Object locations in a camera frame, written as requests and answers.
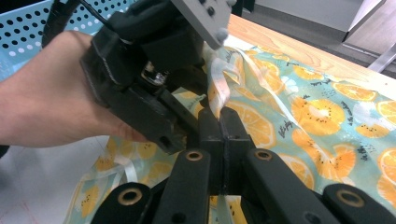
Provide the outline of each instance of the plastic crate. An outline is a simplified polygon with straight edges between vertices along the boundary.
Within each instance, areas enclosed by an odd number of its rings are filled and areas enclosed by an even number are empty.
[[[0,14],[0,80],[9,77],[41,50],[41,38],[52,0]],[[87,0],[104,18],[128,9],[136,0]],[[93,35],[102,23],[80,5],[65,30]]]

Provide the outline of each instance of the black mount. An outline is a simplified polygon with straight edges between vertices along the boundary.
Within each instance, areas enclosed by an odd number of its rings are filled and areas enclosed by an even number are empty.
[[[308,189],[274,152],[254,147],[228,107],[219,122],[203,109],[199,127],[199,147],[180,152],[167,180],[150,190],[136,183],[119,186],[92,223],[202,224],[208,221],[209,197],[220,194],[242,196],[247,223],[396,223],[357,188],[330,185],[323,195]]]

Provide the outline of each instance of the yellow fabric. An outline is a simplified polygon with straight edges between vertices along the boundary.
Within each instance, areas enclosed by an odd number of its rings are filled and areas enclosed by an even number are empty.
[[[261,47],[205,49],[204,56],[217,117],[225,105],[236,110],[256,147],[278,153],[308,188],[321,193],[329,184],[353,185],[396,215],[396,102]],[[194,116],[202,109],[204,96],[185,91],[176,98]],[[175,158],[151,143],[110,138],[106,154],[79,183],[65,222],[89,222],[125,172],[154,186]],[[246,222],[239,198],[226,203],[230,220]],[[211,223],[219,223],[216,204],[212,197]]]

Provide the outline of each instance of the screw hole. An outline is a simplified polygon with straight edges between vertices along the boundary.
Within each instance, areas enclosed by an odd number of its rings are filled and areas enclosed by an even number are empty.
[[[118,201],[122,205],[133,205],[142,199],[142,191],[140,189],[125,189],[118,197]]]
[[[186,222],[186,215],[183,213],[174,213],[172,215],[172,222],[173,223],[184,223]]]
[[[350,190],[346,190],[346,189],[339,189],[336,192],[337,198],[352,207],[363,207],[364,206],[364,200],[361,196],[359,196],[358,194],[350,191]]]
[[[272,155],[269,154],[268,152],[258,150],[254,153],[257,159],[262,160],[262,161],[269,161],[272,159]]]
[[[199,161],[203,157],[203,155],[199,151],[191,151],[187,153],[186,157],[189,161]]]

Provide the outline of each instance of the human hand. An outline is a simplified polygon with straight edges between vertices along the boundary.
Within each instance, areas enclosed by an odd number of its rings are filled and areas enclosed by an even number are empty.
[[[91,39],[63,32],[0,82],[0,145],[53,147],[96,135],[146,140],[93,100],[79,64]]]

